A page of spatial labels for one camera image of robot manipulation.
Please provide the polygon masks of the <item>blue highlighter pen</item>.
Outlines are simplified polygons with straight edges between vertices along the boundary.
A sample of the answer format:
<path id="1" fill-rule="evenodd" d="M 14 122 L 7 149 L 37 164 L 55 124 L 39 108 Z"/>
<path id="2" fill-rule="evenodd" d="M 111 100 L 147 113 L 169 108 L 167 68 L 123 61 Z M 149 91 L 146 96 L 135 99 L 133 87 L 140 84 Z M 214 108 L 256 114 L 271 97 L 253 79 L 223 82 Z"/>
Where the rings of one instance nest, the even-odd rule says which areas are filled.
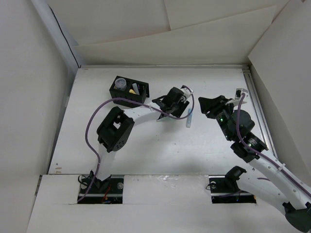
<path id="1" fill-rule="evenodd" d="M 193 116 L 193 109 L 188 109 L 188 114 L 187 114 L 187 121 L 186 121 L 186 127 L 190 128 L 191 127 L 191 123 L 192 123 L 192 116 Z"/>

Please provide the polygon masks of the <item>orange capped lead case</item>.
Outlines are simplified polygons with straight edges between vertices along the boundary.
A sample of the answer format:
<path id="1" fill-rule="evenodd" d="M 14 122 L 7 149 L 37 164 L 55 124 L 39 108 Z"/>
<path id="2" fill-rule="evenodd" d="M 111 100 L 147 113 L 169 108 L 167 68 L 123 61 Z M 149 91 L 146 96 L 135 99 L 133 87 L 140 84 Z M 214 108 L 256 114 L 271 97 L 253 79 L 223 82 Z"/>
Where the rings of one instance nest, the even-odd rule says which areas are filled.
<path id="1" fill-rule="evenodd" d="M 136 95 L 140 95 L 137 83 L 133 83 L 132 88 L 133 88 L 133 91 L 135 92 Z"/>

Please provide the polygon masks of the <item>clear jar of paper clips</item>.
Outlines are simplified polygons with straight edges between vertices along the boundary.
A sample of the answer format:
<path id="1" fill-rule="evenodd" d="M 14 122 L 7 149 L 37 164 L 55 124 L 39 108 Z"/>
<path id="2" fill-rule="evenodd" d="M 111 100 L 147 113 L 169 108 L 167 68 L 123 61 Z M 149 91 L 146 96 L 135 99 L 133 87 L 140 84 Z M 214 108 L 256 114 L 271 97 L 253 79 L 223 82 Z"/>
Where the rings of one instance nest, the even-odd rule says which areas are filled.
<path id="1" fill-rule="evenodd" d="M 115 80 L 115 89 L 124 91 L 127 88 L 127 81 L 123 77 L 119 77 Z"/>

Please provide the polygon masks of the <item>green highlighter pen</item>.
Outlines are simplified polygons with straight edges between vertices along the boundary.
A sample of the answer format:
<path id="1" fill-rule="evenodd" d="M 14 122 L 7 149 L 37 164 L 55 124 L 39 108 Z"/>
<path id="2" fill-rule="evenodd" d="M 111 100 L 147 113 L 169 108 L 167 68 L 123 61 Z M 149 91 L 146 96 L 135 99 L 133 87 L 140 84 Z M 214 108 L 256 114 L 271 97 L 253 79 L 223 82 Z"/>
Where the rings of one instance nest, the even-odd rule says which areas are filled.
<path id="1" fill-rule="evenodd" d="M 164 117 L 164 118 L 162 118 L 161 120 L 162 120 L 162 121 L 170 121 L 170 120 L 171 120 L 171 118 Z"/>

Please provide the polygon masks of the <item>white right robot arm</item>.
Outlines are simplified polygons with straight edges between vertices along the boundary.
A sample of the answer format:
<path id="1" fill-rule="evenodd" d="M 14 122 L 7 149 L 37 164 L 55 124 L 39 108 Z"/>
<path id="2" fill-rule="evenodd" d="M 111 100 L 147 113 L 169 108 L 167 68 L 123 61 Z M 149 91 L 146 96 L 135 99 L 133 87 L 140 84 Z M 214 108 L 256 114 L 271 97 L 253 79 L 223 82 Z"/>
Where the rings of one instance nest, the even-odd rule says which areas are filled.
<path id="1" fill-rule="evenodd" d="M 226 173 L 225 186 L 230 191 L 249 192 L 278 209 L 297 230 L 311 230 L 311 187 L 295 176 L 275 156 L 263 154 L 267 149 L 251 131 L 255 125 L 248 112 L 241 109 L 245 94 L 239 98 L 214 99 L 199 97 L 202 114 L 219 124 L 226 140 L 232 141 L 233 152 L 265 176 L 264 181 L 251 177 L 235 166 Z"/>

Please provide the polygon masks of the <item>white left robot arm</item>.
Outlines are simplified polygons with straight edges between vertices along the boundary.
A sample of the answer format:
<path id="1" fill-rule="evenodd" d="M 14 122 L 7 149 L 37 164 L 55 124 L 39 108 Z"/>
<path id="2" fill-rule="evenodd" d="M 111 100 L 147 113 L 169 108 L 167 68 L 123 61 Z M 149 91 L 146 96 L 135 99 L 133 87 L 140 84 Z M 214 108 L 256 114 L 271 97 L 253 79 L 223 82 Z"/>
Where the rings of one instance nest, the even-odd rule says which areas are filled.
<path id="1" fill-rule="evenodd" d="M 187 118 L 188 115 L 182 116 L 182 114 L 190 103 L 188 98 L 194 100 L 193 90 L 185 85 L 181 88 L 173 87 L 168 94 L 153 99 L 147 104 L 124 98 L 113 98 L 111 101 L 123 100 L 136 104 L 137 107 L 131 109 L 113 107 L 97 128 L 96 133 L 101 149 L 96 151 L 90 147 L 97 155 L 98 162 L 96 170 L 90 172 L 89 187 L 100 193 L 108 188 L 116 152 L 125 146 L 133 127 L 165 117 L 175 120 Z"/>

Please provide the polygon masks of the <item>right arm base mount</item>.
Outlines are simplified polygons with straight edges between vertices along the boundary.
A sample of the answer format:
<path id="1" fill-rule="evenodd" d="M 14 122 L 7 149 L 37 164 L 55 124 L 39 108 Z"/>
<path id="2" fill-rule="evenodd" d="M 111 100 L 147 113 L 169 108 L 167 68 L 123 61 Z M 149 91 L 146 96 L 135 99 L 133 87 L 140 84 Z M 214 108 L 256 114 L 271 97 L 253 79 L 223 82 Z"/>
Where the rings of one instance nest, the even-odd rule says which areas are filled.
<path id="1" fill-rule="evenodd" d="M 209 175 L 205 189 L 211 194 L 213 204 L 252 203 L 256 204 L 253 194 L 238 188 L 238 178 L 246 173 L 244 168 L 235 166 L 225 175 Z"/>

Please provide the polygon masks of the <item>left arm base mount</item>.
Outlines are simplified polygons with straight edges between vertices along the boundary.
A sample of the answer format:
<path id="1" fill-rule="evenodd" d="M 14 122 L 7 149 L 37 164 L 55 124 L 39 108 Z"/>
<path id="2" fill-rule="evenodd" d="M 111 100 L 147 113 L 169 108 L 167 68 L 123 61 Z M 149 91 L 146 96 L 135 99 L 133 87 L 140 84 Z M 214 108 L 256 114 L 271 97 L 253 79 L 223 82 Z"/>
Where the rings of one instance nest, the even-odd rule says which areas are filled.
<path id="1" fill-rule="evenodd" d="M 110 175 L 103 181 L 96 178 L 86 194 L 93 177 L 93 171 L 87 176 L 79 175 L 78 204 L 122 204 L 124 175 Z"/>

